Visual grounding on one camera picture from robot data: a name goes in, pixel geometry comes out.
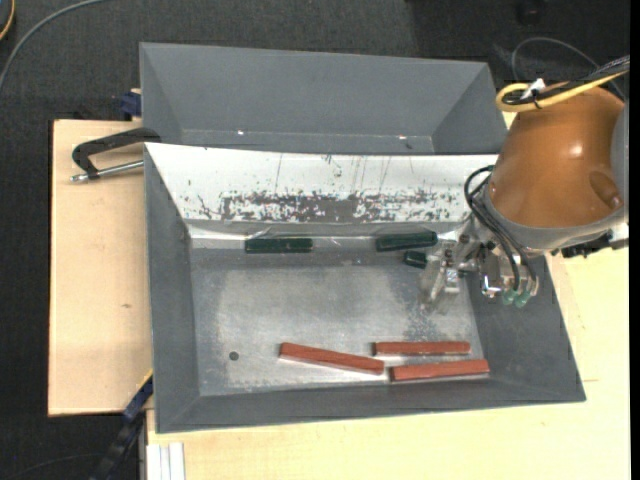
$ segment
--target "yellow cable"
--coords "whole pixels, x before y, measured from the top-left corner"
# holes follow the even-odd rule
[[[9,29],[11,28],[15,15],[16,15],[16,0],[11,0],[11,14],[9,14],[9,20],[7,21],[7,26],[4,27],[2,30],[0,30],[0,41],[2,41],[4,39],[4,36],[6,36],[9,33]]]
[[[556,94],[555,96],[538,100],[537,105],[535,103],[521,103],[521,104],[516,103],[515,105],[509,105],[507,103],[504,103],[502,99],[504,98],[505,94],[508,94],[514,91],[524,91],[529,88],[529,84],[525,84],[525,83],[511,84],[505,87],[504,89],[502,89],[498,93],[498,96],[496,96],[496,106],[502,112],[529,112],[531,110],[539,110],[541,108],[550,107],[551,105],[560,103],[561,101],[566,101],[569,98],[573,98],[574,96],[577,96],[580,93],[588,91],[589,89],[593,89],[594,87],[598,87],[600,85],[606,84],[607,82],[613,80],[614,78],[619,77],[620,75],[624,75],[625,73],[626,71],[622,71],[620,73],[616,73],[615,75],[609,75],[607,77],[600,78],[599,80],[593,80],[592,82],[586,83],[584,85],[580,85],[578,87],[574,87],[573,89],[569,89],[568,91],[561,92],[560,94]]]

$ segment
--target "cable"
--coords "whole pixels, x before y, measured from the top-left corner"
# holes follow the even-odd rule
[[[589,64],[591,64],[595,68],[600,68],[600,64],[598,64],[595,60],[593,60],[593,58],[589,57],[586,53],[582,52],[581,50],[579,50],[575,46],[570,45],[569,43],[565,43],[564,41],[561,41],[559,39],[553,39],[551,37],[535,36],[535,37],[530,37],[530,38],[525,39],[524,41],[520,42],[514,48],[513,52],[511,52],[511,73],[513,75],[514,81],[521,79],[521,77],[518,75],[518,68],[517,68],[518,53],[520,52],[520,49],[523,46],[525,46],[527,44],[530,44],[530,43],[551,43],[551,44],[562,46],[562,47],[572,51],[576,55],[582,57],[584,60],[586,60]],[[616,84],[615,82],[612,83],[612,85],[615,88],[616,92],[618,93],[618,96],[620,96],[621,99],[624,99],[624,92],[623,92],[622,88],[618,84]]]
[[[88,7],[90,5],[96,5],[96,4],[100,4],[100,3],[103,3],[103,2],[112,2],[112,1],[114,1],[114,0],[85,0],[83,2],[79,2],[77,4],[73,4],[73,5],[70,5],[68,7],[65,7],[64,9],[60,9],[59,11],[56,11],[55,13],[47,16],[42,21],[37,23],[31,30],[29,30],[29,32],[27,32],[24,35],[24,37],[22,39],[20,39],[18,44],[16,44],[15,48],[13,49],[11,54],[9,55],[9,58],[7,59],[7,63],[5,64],[4,69],[2,70],[2,72],[0,72],[0,95],[2,94],[2,88],[4,87],[4,83],[5,83],[6,79],[7,79],[7,74],[9,73],[9,68],[11,67],[11,64],[13,64],[13,61],[18,56],[18,53],[24,47],[24,45],[27,43],[27,41],[29,41],[29,39],[31,39],[31,37],[36,32],[38,32],[38,30],[40,30],[45,25],[51,23],[53,20],[59,18],[60,16],[65,15],[65,14],[67,14],[69,12],[81,9],[83,7]]]
[[[502,112],[529,112],[531,110],[540,110],[545,107],[550,107],[551,105],[555,105],[556,103],[566,101],[570,98],[573,98],[574,96],[577,96],[580,93],[588,91],[589,89],[593,89],[594,87],[598,87],[600,85],[606,84],[607,82],[610,82],[614,78],[617,78],[623,75],[624,73],[626,73],[626,71],[623,71],[614,75],[606,76],[599,80],[593,80],[587,83],[582,83],[581,85],[577,85],[572,89],[564,89],[565,84],[554,86],[553,87],[554,90],[561,89],[561,92],[553,96],[546,96],[541,98],[540,96],[544,95],[544,91],[540,91],[540,92],[536,91],[535,94],[532,96],[533,98],[532,103],[527,103],[527,102],[507,103],[505,101],[505,98],[507,97],[507,95],[514,92],[518,92],[518,91],[525,91],[529,88],[529,84],[524,84],[524,83],[511,84],[505,87],[504,89],[502,89],[498,93],[498,96],[496,96],[496,106]]]
[[[100,453],[85,453],[82,455],[69,455],[68,457],[62,457],[60,459],[49,460],[47,462],[36,464],[35,466],[31,466],[30,468],[27,468],[24,471],[20,471],[19,473],[15,473],[11,476],[4,477],[2,478],[2,480],[14,480],[16,478],[23,477],[24,475],[28,475],[29,473],[32,473],[39,469],[46,468],[47,466],[53,466],[54,464],[59,464],[61,462],[70,462],[73,460],[95,458],[100,456],[101,456]]]
[[[482,174],[483,172],[491,173],[493,171],[493,165],[488,165],[487,167],[482,167],[474,172],[472,172],[467,180],[464,183],[464,197],[467,200],[467,204],[471,212],[475,215],[475,217],[480,221],[480,223],[485,226],[489,231],[491,231],[497,238],[498,242],[504,249],[505,254],[507,255],[507,259],[509,260],[509,264],[511,265],[511,270],[513,272],[513,289],[518,291],[520,288],[520,269],[518,269],[518,264],[516,263],[515,257],[513,255],[513,251],[509,245],[509,240],[504,236],[500,227],[495,225],[494,223],[489,222],[487,218],[488,215],[483,215],[478,208],[475,206],[474,196],[480,192],[482,187],[484,187],[491,175],[487,176],[480,184],[473,190],[473,192],[469,193],[469,187],[471,186],[471,182],[476,178],[476,176]]]

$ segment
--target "black carpet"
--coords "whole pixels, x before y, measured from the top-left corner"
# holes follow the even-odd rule
[[[0,66],[39,20],[80,0],[18,0]],[[518,0],[129,0],[45,27],[14,63],[0,94],[0,480],[86,478],[119,428],[117,416],[46,418],[50,120],[122,119],[121,94],[139,86],[140,41],[370,55],[476,59],[496,85],[512,78],[511,50],[531,36],[567,41],[597,62],[629,53],[630,0],[549,0],[520,25]],[[582,74],[568,50],[529,45],[527,77]],[[122,478],[136,477],[135,457]]]

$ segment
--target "red stick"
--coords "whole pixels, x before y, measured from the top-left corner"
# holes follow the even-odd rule
[[[343,354],[333,350],[307,347],[294,343],[280,345],[280,357],[303,363],[318,364],[341,370],[352,370],[363,373],[380,375],[384,372],[384,363],[371,357]]]
[[[377,356],[467,355],[468,341],[383,341],[373,344]]]
[[[485,359],[451,361],[447,363],[425,363],[395,366],[391,368],[391,379],[396,382],[407,380],[436,379],[458,375],[478,375],[489,373],[489,363]]]

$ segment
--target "green connector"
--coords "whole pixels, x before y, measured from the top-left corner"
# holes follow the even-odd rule
[[[376,251],[402,251],[433,247],[438,243],[438,235],[433,231],[424,233],[408,233],[405,235],[387,235],[376,239]]]
[[[427,255],[423,252],[418,251],[407,251],[404,253],[405,265],[409,265],[410,267],[416,267],[425,269],[427,268]]]
[[[253,238],[244,243],[248,254],[294,254],[311,252],[311,238]]]

